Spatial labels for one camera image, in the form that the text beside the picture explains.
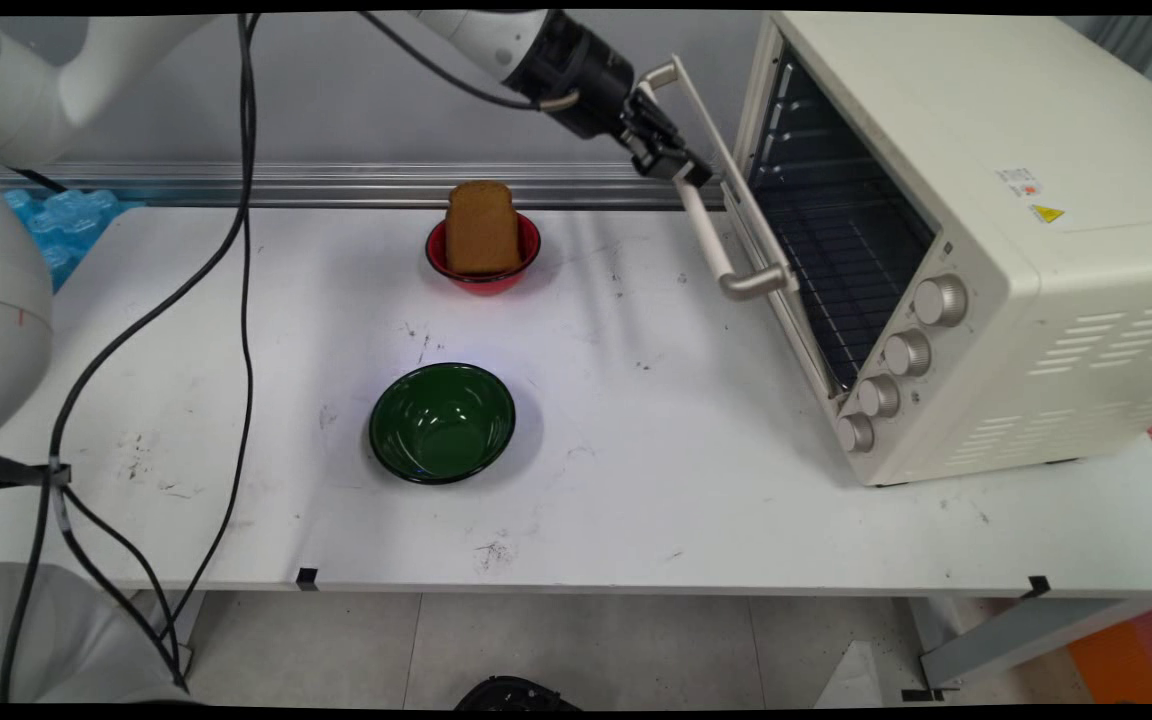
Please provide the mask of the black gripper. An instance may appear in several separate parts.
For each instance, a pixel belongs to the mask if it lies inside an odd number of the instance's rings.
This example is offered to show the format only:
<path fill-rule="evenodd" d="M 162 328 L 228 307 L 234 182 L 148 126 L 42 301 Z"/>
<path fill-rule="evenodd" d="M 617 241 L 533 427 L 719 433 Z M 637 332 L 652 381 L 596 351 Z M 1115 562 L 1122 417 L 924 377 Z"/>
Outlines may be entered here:
<path fill-rule="evenodd" d="M 531 20 L 535 33 L 505 86 L 547 106 L 550 118 L 579 138 L 626 143 L 641 177 L 695 188 L 713 179 L 708 162 L 687 147 L 675 123 L 643 88 L 632 65 L 566 12 L 507 12 Z"/>

